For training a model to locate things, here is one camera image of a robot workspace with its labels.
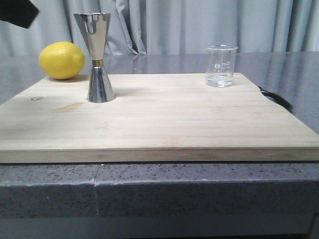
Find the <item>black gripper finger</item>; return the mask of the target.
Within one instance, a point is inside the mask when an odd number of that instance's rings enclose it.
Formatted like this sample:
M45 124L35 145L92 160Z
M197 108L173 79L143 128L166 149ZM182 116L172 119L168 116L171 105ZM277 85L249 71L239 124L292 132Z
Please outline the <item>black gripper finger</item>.
M29 28L39 14L30 0L0 0L0 19L13 25Z

